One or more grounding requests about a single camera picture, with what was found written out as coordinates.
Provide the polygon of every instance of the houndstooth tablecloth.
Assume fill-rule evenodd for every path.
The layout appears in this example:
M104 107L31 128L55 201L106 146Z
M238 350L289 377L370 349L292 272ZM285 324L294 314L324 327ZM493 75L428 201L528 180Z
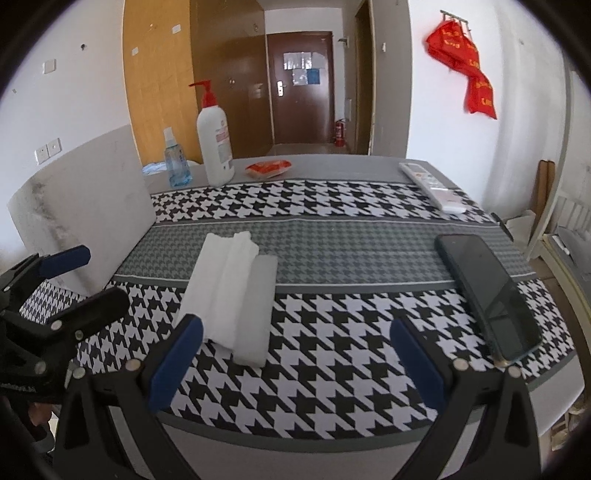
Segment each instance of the houndstooth tablecloth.
M543 283L492 219L465 194L461 216L437 211L411 184L284 180L152 196L157 224L111 285L128 315L91 338L78 361L93 372L143 358L166 338L208 232L250 230L262 254L279 256L267 365L240 367L202 346L170 413L187 425L278 439L367 439L429 426L390 346L389 323L405 316L450 358L493 368L464 298L433 251L440 233L476 233L495 251L538 320L542 347L520 366L531 382L574 346ZM44 283L23 315L44 322L81 298Z

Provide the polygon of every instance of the black and white houndstooth pattern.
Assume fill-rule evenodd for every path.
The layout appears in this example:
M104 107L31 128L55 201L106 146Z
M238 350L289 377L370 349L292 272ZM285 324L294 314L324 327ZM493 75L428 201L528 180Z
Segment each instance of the black and white houndstooth pattern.
M394 217L493 223L465 193L462 215L439 211L413 184L369 181L279 180L152 195L158 223L223 218Z
M114 371L145 358L166 338L183 289L117 284L130 298L129 314L80 348L93 372ZM519 285L540 324L544 344L521 362L526 381L538 378L574 346L540 280ZM44 284L23 308L41 316L80 297ZM206 343L174 397L172 412L188 421L236 432L297 439L380 436L429 425L436 413L422 403L389 344L394 318L411 319L450 358L474 369L493 368L489 352L456 290L381 294L277 294L267 365L240 367L231 354Z

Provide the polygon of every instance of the fire extinguisher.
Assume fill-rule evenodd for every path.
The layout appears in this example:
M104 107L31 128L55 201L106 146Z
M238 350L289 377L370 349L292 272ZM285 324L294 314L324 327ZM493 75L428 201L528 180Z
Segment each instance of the fire extinguisher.
M345 119L338 120L335 124L335 146L345 146Z

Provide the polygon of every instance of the wall hook rack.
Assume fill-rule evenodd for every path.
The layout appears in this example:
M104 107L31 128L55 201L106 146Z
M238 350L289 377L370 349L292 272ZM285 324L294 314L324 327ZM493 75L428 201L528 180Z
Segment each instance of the wall hook rack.
M472 30L470 30L470 25L468 23L468 20L466 20L465 18L462 17L458 17L457 15L451 14L450 12L446 12L445 10L440 10L441 14L443 15L443 19L447 20L448 17L454 20L457 20L460 25L462 26L462 28L464 28L464 25L466 26L466 31L468 32L468 36L470 37L470 40L472 40Z

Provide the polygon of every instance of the red fabric hanging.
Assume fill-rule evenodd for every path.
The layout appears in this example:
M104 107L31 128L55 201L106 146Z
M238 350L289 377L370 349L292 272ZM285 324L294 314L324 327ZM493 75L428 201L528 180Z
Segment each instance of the red fabric hanging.
M480 74L480 77L468 78L466 107L470 113L484 113L496 120L492 85L483 73Z
M493 89L480 70L480 54L458 22L441 22L427 37L427 52L447 67L468 77L466 107L470 113L481 112L496 120Z

